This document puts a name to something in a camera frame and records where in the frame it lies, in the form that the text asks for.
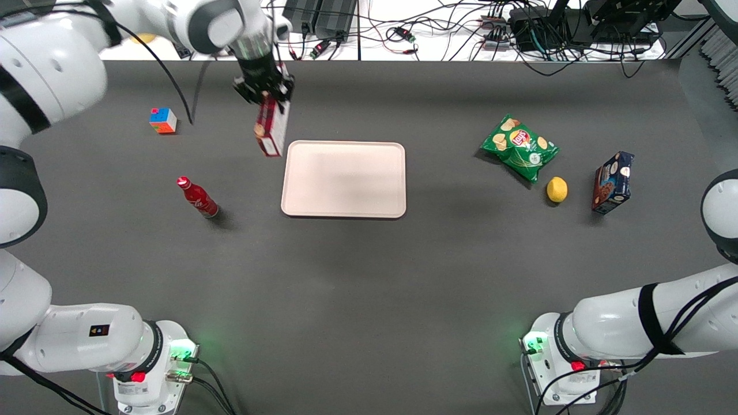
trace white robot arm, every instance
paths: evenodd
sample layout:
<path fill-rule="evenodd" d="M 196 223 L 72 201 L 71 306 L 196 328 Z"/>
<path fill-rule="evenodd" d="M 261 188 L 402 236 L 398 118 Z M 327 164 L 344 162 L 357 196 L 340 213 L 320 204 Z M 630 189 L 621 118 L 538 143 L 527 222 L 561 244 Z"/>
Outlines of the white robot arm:
<path fill-rule="evenodd" d="M 179 324 L 146 321 L 117 304 L 51 305 L 48 281 L 2 249 L 31 236 L 46 217 L 33 159 L 18 147 L 102 98 L 107 79 L 98 53 L 128 36 L 113 20 L 202 53 L 230 47 L 244 75 L 234 87 L 246 100 L 261 102 L 263 92 L 288 100 L 292 78 L 277 68 L 272 42 L 290 26 L 277 18 L 273 24 L 258 0 L 88 0 L 0 19 L 0 375 L 106 372 L 119 410 L 176 412 L 191 364 L 174 357 L 197 354 Z"/>
<path fill-rule="evenodd" d="M 650 284 L 585 298 L 572 312 L 547 313 L 521 339 L 539 394 L 553 379 L 609 365 L 640 360 L 652 349 L 657 358 L 697 357 L 738 349 L 738 284 L 720 291 L 668 342 L 667 332 L 692 298 L 738 276 L 738 170 L 718 176 L 702 200 L 703 224 L 718 252 L 731 263 L 677 281 Z M 546 405 L 565 405 L 599 384 L 599 371 L 583 371 L 551 384 Z M 592 403 L 594 395 L 577 403 Z"/>
<path fill-rule="evenodd" d="M 105 94 L 106 72 L 98 53 L 128 33 L 91 16 L 104 19 L 100 8 L 133 32 L 160 35 L 198 52 L 231 48 L 243 72 L 234 87 L 250 103 L 260 103 L 263 92 L 279 101 L 291 97 L 294 80 L 277 68 L 272 55 L 272 42 L 286 38 L 291 24 L 282 16 L 272 23 L 258 0 L 88 3 L 97 6 L 59 4 L 40 18 L 16 15 L 0 27 L 0 157 L 12 153 L 0 162 L 0 181 L 5 181 L 0 182 L 0 248 L 32 235 L 46 217 L 32 159 L 17 150 L 22 140 L 81 113 Z M 10 165 L 17 164 L 11 163 L 13 157 L 31 163 Z"/>

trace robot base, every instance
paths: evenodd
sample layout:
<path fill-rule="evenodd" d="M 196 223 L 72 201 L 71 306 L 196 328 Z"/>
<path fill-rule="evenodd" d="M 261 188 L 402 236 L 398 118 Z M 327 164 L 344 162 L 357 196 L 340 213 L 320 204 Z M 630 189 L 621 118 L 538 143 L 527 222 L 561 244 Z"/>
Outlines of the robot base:
<path fill-rule="evenodd" d="M 521 339 L 524 350 L 535 349 L 536 354 L 527 355 L 528 374 L 535 385 L 537 395 L 558 376 L 572 371 L 571 364 L 562 357 L 554 340 L 554 326 L 560 314 L 546 313 L 538 317 L 531 331 Z M 585 371 L 572 374 L 552 385 L 543 397 L 544 405 L 567 405 L 585 392 L 599 385 L 600 371 Z M 574 405 L 595 402 L 597 393 L 578 400 Z"/>
<path fill-rule="evenodd" d="M 142 383 L 114 380 L 115 399 L 121 414 L 174 415 L 179 410 L 186 383 L 168 380 L 168 374 L 191 374 L 192 363 L 174 360 L 173 356 L 188 354 L 197 357 L 199 347 L 173 321 L 157 321 L 162 330 L 162 353 L 156 365 Z"/>

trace lemon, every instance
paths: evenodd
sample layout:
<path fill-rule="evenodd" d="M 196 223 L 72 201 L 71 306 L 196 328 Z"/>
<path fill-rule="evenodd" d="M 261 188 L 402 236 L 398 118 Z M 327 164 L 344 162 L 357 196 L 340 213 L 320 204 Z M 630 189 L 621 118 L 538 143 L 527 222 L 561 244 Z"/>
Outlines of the lemon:
<path fill-rule="evenodd" d="M 546 186 L 546 193 L 552 202 L 561 203 L 569 193 L 569 187 L 561 177 L 554 177 Z"/>
<path fill-rule="evenodd" d="M 143 41 L 143 43 L 147 44 L 147 43 L 151 43 L 155 39 L 156 35 L 152 35 L 150 33 L 139 33 L 138 37 Z M 138 40 L 136 40 L 136 38 L 131 38 L 131 40 L 135 44 L 140 43 L 138 42 Z"/>

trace green chip bag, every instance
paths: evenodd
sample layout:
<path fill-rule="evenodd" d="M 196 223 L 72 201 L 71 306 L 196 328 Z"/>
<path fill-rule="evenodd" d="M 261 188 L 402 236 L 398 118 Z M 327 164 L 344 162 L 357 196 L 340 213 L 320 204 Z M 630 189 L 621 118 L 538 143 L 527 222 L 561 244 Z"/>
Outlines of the green chip bag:
<path fill-rule="evenodd" d="M 484 140 L 482 148 L 496 154 L 531 183 L 538 181 L 538 170 L 559 152 L 551 141 L 532 132 L 510 114 Z"/>

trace red bottle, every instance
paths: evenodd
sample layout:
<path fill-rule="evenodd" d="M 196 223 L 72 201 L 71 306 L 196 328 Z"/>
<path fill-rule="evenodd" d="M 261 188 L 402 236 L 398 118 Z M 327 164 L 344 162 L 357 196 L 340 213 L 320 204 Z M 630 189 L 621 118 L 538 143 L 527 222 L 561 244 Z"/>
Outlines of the red bottle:
<path fill-rule="evenodd" d="M 205 189 L 198 185 L 194 185 L 185 176 L 177 179 L 177 185 L 185 191 L 185 199 L 187 199 L 187 201 L 191 203 L 192 206 L 202 214 L 202 216 L 212 218 L 218 214 L 218 204 L 208 196 Z"/>

